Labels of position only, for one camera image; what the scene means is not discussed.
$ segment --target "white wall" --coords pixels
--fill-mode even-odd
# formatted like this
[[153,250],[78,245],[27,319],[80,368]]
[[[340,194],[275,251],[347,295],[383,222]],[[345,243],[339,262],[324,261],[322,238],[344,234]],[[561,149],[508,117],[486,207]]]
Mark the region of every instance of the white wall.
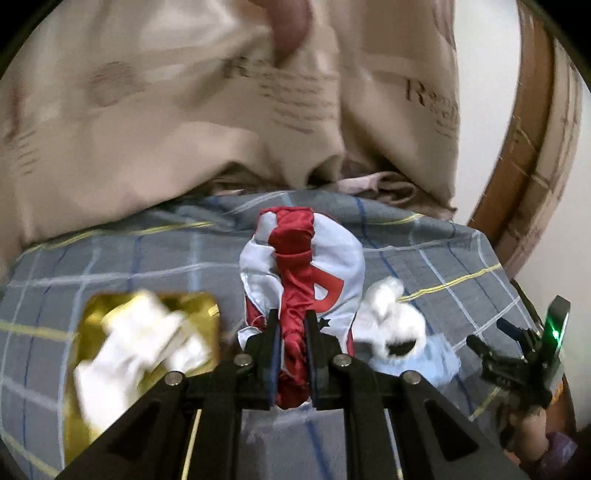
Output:
[[562,201],[517,281],[544,317],[556,295],[571,302],[561,356],[577,427],[591,423],[591,93],[583,92],[581,133]]
[[456,0],[460,151],[455,216],[466,224],[488,184],[513,112],[521,30],[515,0]]

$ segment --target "red white cloth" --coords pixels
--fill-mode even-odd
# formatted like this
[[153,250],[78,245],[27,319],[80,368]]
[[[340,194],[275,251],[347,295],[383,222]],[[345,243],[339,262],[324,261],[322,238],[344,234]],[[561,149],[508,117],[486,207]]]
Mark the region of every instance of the red white cloth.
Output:
[[322,332],[337,337],[352,353],[351,324],[363,293],[365,260],[361,243],[342,225],[309,208],[263,210],[256,232],[240,256],[248,327],[241,346],[265,327],[279,309],[282,366],[277,404],[297,407],[307,386],[303,317],[316,311]]

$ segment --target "bed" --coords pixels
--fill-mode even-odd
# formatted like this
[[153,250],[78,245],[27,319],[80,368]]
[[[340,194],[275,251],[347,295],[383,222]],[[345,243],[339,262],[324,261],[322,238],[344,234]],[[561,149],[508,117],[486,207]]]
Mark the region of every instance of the bed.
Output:
[[[26,476],[53,478],[64,468],[67,360],[87,300],[102,291],[206,290],[217,299],[222,342],[229,345],[244,323],[238,256],[259,211],[281,205],[311,207],[359,238],[364,288],[389,275],[404,282],[428,334],[444,333],[462,361],[441,392],[496,441],[490,403],[498,389],[479,378],[478,358],[465,339],[476,332],[517,356],[496,320],[534,324],[482,233],[322,191],[187,197],[33,246],[15,263],[0,301],[0,432]],[[338,411],[304,405],[246,412],[239,478],[345,478],[343,432]]]

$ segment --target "metal screw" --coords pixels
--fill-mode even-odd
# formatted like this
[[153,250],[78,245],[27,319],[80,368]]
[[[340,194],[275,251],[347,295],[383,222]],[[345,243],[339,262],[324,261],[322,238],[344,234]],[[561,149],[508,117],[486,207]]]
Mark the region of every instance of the metal screw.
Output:
[[248,353],[239,353],[234,357],[234,364],[239,367],[248,367],[252,363],[252,357]]
[[333,363],[337,367],[348,367],[353,363],[353,359],[346,353],[339,353],[333,357]]
[[415,372],[414,370],[407,370],[402,374],[402,379],[406,383],[416,385],[421,381],[421,374],[419,372]]
[[183,381],[184,375],[181,372],[168,372],[164,377],[164,382],[171,387],[178,385]]

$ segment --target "gold tray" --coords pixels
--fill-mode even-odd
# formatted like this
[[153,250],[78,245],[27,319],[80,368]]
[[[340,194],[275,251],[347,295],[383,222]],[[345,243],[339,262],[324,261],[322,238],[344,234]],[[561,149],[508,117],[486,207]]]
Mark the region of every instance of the gold tray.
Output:
[[[72,350],[68,362],[66,387],[64,392],[64,455],[66,465],[85,450],[96,438],[80,415],[80,407],[74,387],[73,372],[75,367],[84,360],[93,360],[102,347],[106,335],[100,321],[103,317],[124,303],[130,301],[133,293],[100,294],[92,297],[84,309],[82,319],[78,325],[77,335],[72,343]],[[219,362],[219,309],[212,295],[206,292],[158,294],[158,298],[173,312],[182,310],[189,317],[191,324],[203,336],[212,351],[209,361],[187,376],[209,372]],[[139,384],[141,394],[147,392],[166,370],[159,365],[152,373],[147,373]]]

